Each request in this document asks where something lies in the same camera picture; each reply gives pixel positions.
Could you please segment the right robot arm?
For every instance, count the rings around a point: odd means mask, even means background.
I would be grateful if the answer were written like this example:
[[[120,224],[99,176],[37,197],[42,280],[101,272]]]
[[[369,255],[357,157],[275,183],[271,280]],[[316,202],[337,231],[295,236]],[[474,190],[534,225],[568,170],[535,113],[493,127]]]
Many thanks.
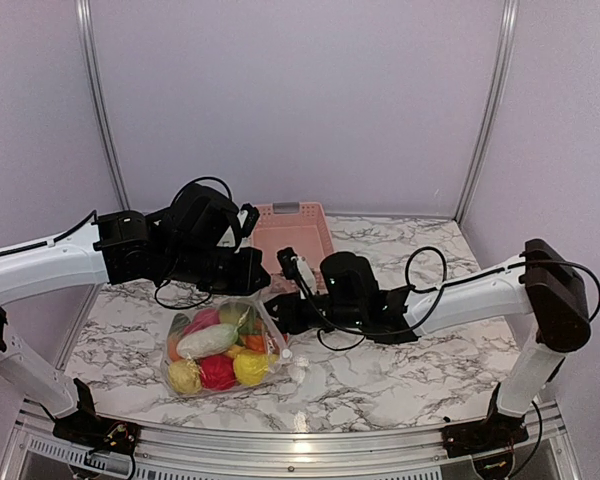
[[[393,290],[378,286],[369,261],[352,252],[325,257],[320,272],[327,288],[309,285],[309,270],[292,248],[278,253],[296,293],[279,294],[265,304],[283,333],[337,330],[381,344],[402,344],[439,330],[499,316],[531,315],[535,326],[513,369],[493,394],[490,414],[475,438],[495,448],[514,431],[536,394],[551,381],[566,357],[588,343],[600,312],[590,307],[584,279],[593,272],[562,258],[542,239],[489,269],[457,279],[444,278],[418,288],[411,281]]]

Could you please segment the orange fake pumpkin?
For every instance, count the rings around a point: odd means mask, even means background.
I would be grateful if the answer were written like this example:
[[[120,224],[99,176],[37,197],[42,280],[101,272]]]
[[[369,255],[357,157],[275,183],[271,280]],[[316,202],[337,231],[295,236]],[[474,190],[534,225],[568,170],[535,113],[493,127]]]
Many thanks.
[[[266,353],[268,350],[266,338],[262,334],[242,335],[241,340],[249,350],[259,353]]]

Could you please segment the clear zip top bag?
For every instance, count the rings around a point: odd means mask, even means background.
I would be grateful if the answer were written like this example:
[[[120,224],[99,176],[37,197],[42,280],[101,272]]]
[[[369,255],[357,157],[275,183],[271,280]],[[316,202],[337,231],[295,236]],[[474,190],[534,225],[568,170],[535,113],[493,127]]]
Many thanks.
[[[184,398],[269,385],[293,361],[289,336],[256,296],[179,311],[168,330],[161,372],[169,393]]]

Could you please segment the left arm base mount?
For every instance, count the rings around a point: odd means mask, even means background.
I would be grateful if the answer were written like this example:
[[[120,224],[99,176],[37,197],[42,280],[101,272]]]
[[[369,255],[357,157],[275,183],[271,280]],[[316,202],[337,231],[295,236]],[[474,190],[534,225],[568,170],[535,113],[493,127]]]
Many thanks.
[[[92,453],[107,451],[132,455],[141,427],[134,422],[97,414],[89,387],[78,379],[73,382],[78,395],[77,410],[64,417],[54,417],[53,435],[87,446]]]

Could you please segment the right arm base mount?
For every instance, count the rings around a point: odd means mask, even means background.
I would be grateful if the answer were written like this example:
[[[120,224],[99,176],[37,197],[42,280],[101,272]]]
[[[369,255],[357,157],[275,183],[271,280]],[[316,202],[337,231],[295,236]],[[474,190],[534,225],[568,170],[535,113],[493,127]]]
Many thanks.
[[[513,422],[482,419],[449,424],[441,430],[441,435],[449,458],[507,448],[529,439],[520,419]]]

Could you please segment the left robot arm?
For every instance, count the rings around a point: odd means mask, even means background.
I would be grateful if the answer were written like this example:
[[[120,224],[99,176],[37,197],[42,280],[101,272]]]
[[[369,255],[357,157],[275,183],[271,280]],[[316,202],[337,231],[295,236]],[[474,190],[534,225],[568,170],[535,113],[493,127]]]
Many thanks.
[[[76,286],[148,280],[156,288],[188,283],[209,295],[251,296],[271,277],[263,254],[242,242],[259,219],[256,207],[237,206],[210,178],[182,187],[171,204],[144,215],[125,210],[90,213],[64,233],[0,249],[0,376],[64,418],[86,445],[105,438],[88,387],[59,372],[9,326],[5,306]]]

